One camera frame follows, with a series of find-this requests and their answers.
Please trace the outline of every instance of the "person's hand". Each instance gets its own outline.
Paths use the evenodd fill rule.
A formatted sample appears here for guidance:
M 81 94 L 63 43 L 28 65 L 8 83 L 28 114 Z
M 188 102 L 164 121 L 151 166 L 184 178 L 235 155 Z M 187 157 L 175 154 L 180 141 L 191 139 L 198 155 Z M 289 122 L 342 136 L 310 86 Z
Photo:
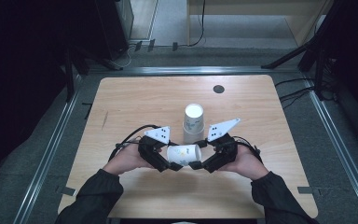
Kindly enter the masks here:
M 234 162 L 222 166 L 218 171 L 230 171 L 257 180 L 269 173 L 248 147 L 238 145 L 238 153 Z
M 141 167 L 153 168 L 152 165 L 142 159 L 138 152 L 138 144 L 129 144 L 122 148 L 103 169 L 113 175 L 121 175 Z

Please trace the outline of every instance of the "white paper cup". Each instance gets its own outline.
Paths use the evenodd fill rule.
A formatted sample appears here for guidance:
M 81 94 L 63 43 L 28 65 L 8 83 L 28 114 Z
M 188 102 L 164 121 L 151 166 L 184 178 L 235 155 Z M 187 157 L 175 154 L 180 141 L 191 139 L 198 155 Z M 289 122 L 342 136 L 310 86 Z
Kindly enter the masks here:
M 203 140 L 204 138 L 204 128 L 198 133 L 190 133 L 185 128 L 185 124 L 183 124 L 183 141 L 185 144 L 194 144 L 197 141 Z
M 203 108 L 201 105 L 186 106 L 184 127 L 189 133 L 199 133 L 204 129 Z
M 169 162 L 187 166 L 190 162 L 201 159 L 201 150 L 198 145 L 169 146 L 167 158 Z

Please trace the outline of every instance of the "wooden table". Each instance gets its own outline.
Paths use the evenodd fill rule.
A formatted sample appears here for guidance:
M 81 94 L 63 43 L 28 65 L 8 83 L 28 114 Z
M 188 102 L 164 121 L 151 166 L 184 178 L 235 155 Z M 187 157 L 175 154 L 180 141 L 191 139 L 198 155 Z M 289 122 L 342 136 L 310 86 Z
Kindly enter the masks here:
M 223 93 L 213 87 L 221 85 Z M 101 81 L 67 183 L 79 190 L 103 167 L 115 147 L 145 124 L 171 126 L 171 140 L 183 143 L 185 107 L 204 108 L 206 127 L 229 119 L 241 122 L 229 134 L 261 149 L 268 169 L 281 175 L 311 217 L 318 210 L 308 187 L 293 137 L 269 76 L 110 77 Z M 202 149 L 202 160 L 213 154 Z M 166 148 L 161 155 L 166 158 Z M 124 194 L 110 217 L 132 218 L 260 218 L 263 207 L 252 200 L 250 180 L 228 172 L 209 174 L 185 167 L 179 172 L 141 168 L 121 176 Z M 61 210 L 75 201 L 63 195 Z
M 202 15 L 203 0 L 187 0 L 187 44 L 190 15 Z M 332 0 L 208 0 L 205 15 L 283 15 L 299 46 L 312 35 L 315 25 L 331 7 Z

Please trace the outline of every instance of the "black sleeve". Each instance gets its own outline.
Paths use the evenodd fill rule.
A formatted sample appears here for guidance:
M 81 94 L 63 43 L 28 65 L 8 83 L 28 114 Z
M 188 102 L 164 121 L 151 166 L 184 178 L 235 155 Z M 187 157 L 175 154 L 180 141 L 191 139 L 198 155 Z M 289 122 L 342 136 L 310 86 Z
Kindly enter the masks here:
M 104 224 L 122 193 L 119 177 L 99 170 L 80 189 L 76 201 L 60 212 L 55 223 Z
M 252 182 L 252 196 L 264 206 L 266 223 L 318 223 L 301 208 L 283 179 L 269 172 Z

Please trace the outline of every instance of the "metal frame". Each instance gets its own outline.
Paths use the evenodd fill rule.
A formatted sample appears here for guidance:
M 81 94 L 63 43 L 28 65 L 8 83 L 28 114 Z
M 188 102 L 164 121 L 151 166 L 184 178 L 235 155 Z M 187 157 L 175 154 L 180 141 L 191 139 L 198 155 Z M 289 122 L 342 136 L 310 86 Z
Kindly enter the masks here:
M 311 81 L 305 81 L 305 85 L 307 87 L 311 87 L 313 86 L 313 83 Z M 327 130 L 327 133 L 329 134 L 329 137 L 342 163 L 342 166 L 345 172 L 347 173 L 347 176 L 351 181 L 353 189 L 358 197 L 358 168 L 351 157 L 351 153 L 348 151 L 347 147 L 345 146 L 345 143 L 343 142 L 339 134 L 339 131 L 337 130 L 336 125 L 334 124 L 334 121 L 330 117 L 330 114 L 325 106 L 325 103 L 319 100 L 318 95 L 315 92 L 310 93 L 310 99 L 312 100 L 319 116 L 321 117 L 321 120 L 324 124 L 325 129 Z

